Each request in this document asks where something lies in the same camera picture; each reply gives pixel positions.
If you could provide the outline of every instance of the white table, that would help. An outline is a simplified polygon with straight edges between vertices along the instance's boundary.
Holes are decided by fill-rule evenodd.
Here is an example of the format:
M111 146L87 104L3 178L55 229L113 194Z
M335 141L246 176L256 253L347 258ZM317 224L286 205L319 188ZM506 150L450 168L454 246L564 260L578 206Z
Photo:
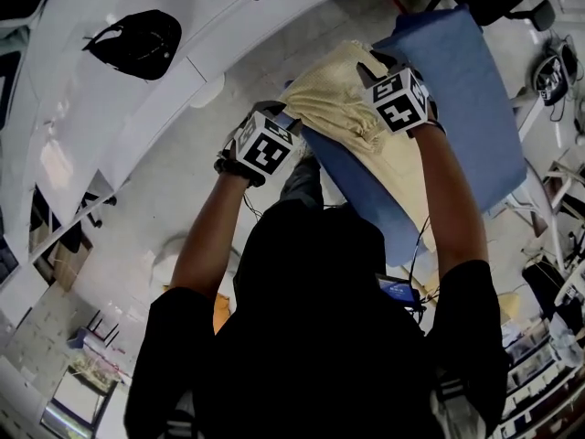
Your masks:
M35 185L67 227L94 181L105 178L103 196L115 193L198 90L323 1L48 0L33 27L2 132L0 206L6 240L19 262L30 259ZM153 8L174 16L183 29L161 80L124 75L81 51L84 37Z

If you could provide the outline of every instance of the tiled floor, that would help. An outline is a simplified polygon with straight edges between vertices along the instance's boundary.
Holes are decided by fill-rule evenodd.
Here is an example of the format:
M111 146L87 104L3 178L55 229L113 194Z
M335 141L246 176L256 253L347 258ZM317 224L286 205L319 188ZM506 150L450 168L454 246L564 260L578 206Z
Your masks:
M407 0L415 9L424 1ZM287 80L297 77L342 40L373 43L389 35L397 14L389 0L332 0L292 22L227 73L224 91L211 104L187 109L176 120L117 195L118 205L102 209L103 228L86 227L94 249L74 290L112 320L121 321L117 343L124 356L120 351L116 356L126 370L132 370L142 342L154 257L164 242L188 230L201 209L217 177L212 165L225 135L255 101L277 98ZM484 33L508 94L514 96L524 85L529 63L543 39L522 21L498 21ZM576 44L585 50L585 38ZM560 126L560 148L548 112L526 139L526 157L537 163L540 172L573 145L569 118L568 111ZM579 152L570 155L571 161L579 161ZM264 187L249 191L256 209L264 210L277 199L292 168L293 162ZM341 199L327 177L324 186L325 203ZM242 206L233 243L240 252L254 224L253 215ZM536 249L537 242L533 242L527 223L509 210L486 218L486 228L495 288L498 293L510 291L523 283L520 271L527 257L520 250ZM431 256L420 258L416 274L421 281L434 264ZM536 301L527 288L518 292L522 295L521 313L537 313ZM424 326L429 327L431 319L425 316Z

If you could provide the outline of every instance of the blue padded surface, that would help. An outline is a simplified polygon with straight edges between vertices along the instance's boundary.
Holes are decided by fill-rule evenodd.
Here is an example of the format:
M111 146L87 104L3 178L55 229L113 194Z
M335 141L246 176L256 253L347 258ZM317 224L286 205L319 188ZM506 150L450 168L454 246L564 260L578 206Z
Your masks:
M397 19L393 47L412 61L439 109L454 153L482 211L526 177L516 121L481 30L465 7ZM338 142L311 129L303 136L359 215L382 231L390 266L412 258L418 231L370 172Z

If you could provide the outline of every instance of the yellow cloth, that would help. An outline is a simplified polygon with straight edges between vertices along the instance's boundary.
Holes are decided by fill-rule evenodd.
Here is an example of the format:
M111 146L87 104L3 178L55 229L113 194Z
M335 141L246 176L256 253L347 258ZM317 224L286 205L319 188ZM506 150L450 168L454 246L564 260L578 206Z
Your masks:
M353 153L420 230L429 209L419 148L406 134L391 135L362 101L358 62L365 63L377 77L388 72L364 45L345 41L282 94L281 101L287 104L285 112ZM434 252L431 227L423 239Z

